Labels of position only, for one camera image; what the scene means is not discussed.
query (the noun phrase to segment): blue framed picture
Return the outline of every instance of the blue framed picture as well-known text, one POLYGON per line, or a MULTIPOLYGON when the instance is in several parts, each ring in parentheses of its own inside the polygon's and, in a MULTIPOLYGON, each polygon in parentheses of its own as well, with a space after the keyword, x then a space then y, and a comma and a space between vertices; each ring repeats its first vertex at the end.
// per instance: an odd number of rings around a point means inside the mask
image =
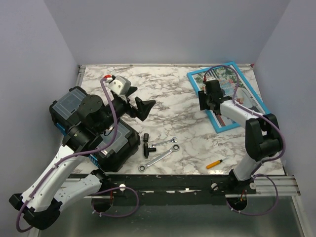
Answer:
MULTIPOLYGON (((236 92, 236 100, 243 106, 263 114, 270 113, 268 108, 264 105, 258 94, 254 91, 247 79, 244 77, 235 62, 225 63, 223 65, 234 68, 239 75, 239 87, 236 92)), ((209 68, 201 69, 198 71, 187 73, 189 81, 198 95, 200 90, 204 90, 203 77, 209 68)), ((206 75, 207 80, 219 80, 224 96, 233 96, 234 88, 236 85, 236 75, 228 68, 218 67, 213 69, 206 75)), ((230 129, 239 127, 239 124, 221 115, 215 115, 212 111, 207 111, 211 123, 217 133, 228 131, 230 129)))

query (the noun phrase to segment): screw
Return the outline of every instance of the screw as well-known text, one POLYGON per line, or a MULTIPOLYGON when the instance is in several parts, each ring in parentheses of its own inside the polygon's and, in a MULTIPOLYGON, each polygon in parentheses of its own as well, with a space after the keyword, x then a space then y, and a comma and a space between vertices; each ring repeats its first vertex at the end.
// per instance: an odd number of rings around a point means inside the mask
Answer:
POLYGON ((212 190, 216 191, 218 190, 218 185, 216 183, 212 183, 211 188, 212 190))
POLYGON ((249 184, 249 187, 250 187, 252 190, 255 190, 257 186, 256 186, 255 183, 250 183, 250 184, 249 184))

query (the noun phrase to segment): white marble surface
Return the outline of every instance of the white marble surface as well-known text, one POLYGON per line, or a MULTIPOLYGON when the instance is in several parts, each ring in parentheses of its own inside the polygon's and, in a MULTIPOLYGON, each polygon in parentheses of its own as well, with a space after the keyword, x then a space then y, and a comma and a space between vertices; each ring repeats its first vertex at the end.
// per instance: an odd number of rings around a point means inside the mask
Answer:
MULTIPOLYGON (((244 129, 239 127, 217 134, 206 113, 199 110, 198 97, 186 73, 202 68, 205 67, 88 66, 81 86, 87 93, 101 96, 107 103, 100 79, 107 74, 121 75, 138 87, 130 96, 132 102, 136 96, 157 101, 144 122, 128 116, 124 116, 123 120, 137 130, 141 137, 149 133, 150 142, 177 137, 181 150, 151 166, 144 174, 228 174, 245 154, 244 129), (208 164, 225 157, 228 158, 221 164, 206 169, 208 164)), ((246 65, 240 65, 239 68, 260 95, 252 68, 246 65)), ((127 160, 118 173, 139 174, 138 166, 141 163, 147 163, 170 147, 170 144, 157 147, 157 152, 150 153, 149 159, 144 159, 143 149, 139 147, 138 152, 127 160)), ((64 156, 69 152, 67 148, 62 148, 59 155, 64 156)), ((95 168, 87 159, 74 173, 89 173, 95 168)), ((284 174, 280 161, 268 162, 258 172, 284 174)))

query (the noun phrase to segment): combination wrench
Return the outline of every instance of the combination wrench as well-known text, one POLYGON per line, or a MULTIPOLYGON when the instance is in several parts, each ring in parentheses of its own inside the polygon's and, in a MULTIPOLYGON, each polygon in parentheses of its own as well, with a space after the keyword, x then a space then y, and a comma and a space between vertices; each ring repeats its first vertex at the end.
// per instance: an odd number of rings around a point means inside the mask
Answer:
POLYGON ((155 144, 150 144, 150 147, 151 147, 151 148, 154 148, 154 147, 156 147, 156 146, 161 146, 161 145, 164 145, 164 144, 167 144, 167 143, 177 143, 177 138, 176 138, 176 137, 173 137, 173 138, 171 138, 171 139, 168 140, 168 141, 158 142, 158 143, 155 143, 155 144))
POLYGON ((152 161, 148 162, 147 164, 140 165, 138 167, 138 170, 140 172, 144 172, 148 167, 150 167, 153 164, 157 163, 158 161, 160 161, 161 159, 163 159, 166 156, 170 155, 171 153, 177 152, 178 150, 180 150, 180 146, 179 145, 173 145, 168 151, 166 151, 165 153, 161 154, 157 158, 153 159, 152 161))

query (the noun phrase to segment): white wall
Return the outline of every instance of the white wall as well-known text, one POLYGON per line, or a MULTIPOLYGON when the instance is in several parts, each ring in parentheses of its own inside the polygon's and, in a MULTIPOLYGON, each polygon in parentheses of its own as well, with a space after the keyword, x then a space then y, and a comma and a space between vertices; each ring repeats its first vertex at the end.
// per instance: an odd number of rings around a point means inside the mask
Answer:
POLYGON ((79 64, 254 63, 289 0, 44 0, 79 64))
POLYGON ((315 9, 315 0, 292 0, 254 69, 287 141, 285 169, 297 179, 316 234, 315 9))
POLYGON ((1 2, 0 236, 19 236, 8 199, 27 189, 56 154, 61 134, 48 107, 75 85, 77 73, 42 0, 1 2))

